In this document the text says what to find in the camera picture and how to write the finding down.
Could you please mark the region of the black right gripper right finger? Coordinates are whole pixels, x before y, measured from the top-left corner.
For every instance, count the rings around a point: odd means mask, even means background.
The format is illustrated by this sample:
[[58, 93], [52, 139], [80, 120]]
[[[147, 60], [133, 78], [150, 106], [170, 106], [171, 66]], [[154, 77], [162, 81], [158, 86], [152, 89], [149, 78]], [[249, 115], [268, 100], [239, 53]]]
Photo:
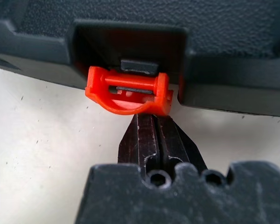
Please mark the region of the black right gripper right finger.
[[207, 169], [196, 144], [170, 116], [157, 117], [157, 136], [161, 168], [168, 174], [174, 175], [175, 166], [183, 162], [194, 165], [199, 174]]

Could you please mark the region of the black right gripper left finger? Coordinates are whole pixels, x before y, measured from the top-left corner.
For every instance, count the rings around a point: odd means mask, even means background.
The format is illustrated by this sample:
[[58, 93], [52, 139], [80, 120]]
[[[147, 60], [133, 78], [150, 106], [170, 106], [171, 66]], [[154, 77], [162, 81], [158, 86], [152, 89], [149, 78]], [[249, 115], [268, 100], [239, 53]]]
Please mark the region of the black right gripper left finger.
[[131, 163], [147, 175], [153, 170], [163, 170], [163, 152], [160, 140], [162, 116], [135, 114], [119, 144], [118, 163]]

